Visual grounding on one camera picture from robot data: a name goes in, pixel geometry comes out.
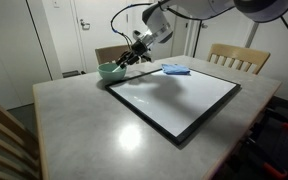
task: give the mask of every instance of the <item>blue cloth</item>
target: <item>blue cloth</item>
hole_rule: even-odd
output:
[[[188,75],[190,69],[183,65],[178,64],[162,64],[162,69],[165,74],[168,75]]]

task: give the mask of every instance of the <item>wooden chair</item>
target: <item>wooden chair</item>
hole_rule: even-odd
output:
[[[95,53],[97,56],[98,64],[104,64],[107,62],[113,62],[115,60],[118,60],[118,58],[121,57],[123,52],[128,50],[129,48],[127,45],[120,45],[95,49]]]
[[[213,61],[215,64],[220,63],[222,66],[227,65],[229,68],[236,64],[237,70],[245,72],[248,72],[250,67],[254,65],[255,68],[252,73],[258,74],[269,57],[269,52],[225,44],[213,44],[207,61]]]
[[[41,179],[38,140],[0,106],[0,179]]]

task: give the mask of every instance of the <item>table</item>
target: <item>table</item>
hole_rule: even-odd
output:
[[[98,73],[34,85],[45,179],[209,179],[281,83],[178,56],[129,66],[127,76],[162,63],[241,84],[242,89],[177,147],[104,90]]]

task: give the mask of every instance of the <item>green bowl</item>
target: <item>green bowl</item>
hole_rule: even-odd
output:
[[[118,81],[124,78],[126,67],[124,69],[119,69],[116,72],[112,72],[116,68],[117,65],[115,63],[107,63],[99,65],[97,71],[105,81]]]

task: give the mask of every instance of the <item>white door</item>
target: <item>white door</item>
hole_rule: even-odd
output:
[[[203,21],[195,57],[207,59],[213,43],[224,43],[244,47],[254,22],[236,8],[210,20]]]
[[[111,30],[110,21],[126,0],[75,0],[76,19],[81,35],[86,71],[95,72],[98,66],[95,49],[126,44],[125,39]],[[114,20],[114,28],[127,34],[126,13]]]
[[[113,33],[111,30],[110,21],[112,17],[129,4],[153,2],[153,0],[73,1],[87,72],[96,71],[98,65],[95,54],[96,48],[126,44],[122,36]],[[127,34],[134,42],[135,40],[132,37],[133,30],[138,30],[142,33],[147,31],[147,27],[142,21],[142,12],[147,7],[148,6],[137,6],[122,12],[114,20],[114,28]],[[172,39],[165,44],[156,44],[152,48],[151,54],[154,60],[171,57],[174,48],[176,48],[175,55],[183,54],[181,51],[184,51],[187,33],[186,27],[184,26],[187,21],[179,18],[177,22],[180,26],[177,27],[175,24],[175,15],[166,13],[166,17],[173,29],[178,28],[178,33],[174,30]],[[176,46],[173,46],[174,39],[177,39]]]
[[[31,104],[32,85],[49,80],[26,1],[0,0],[0,104],[7,109]]]

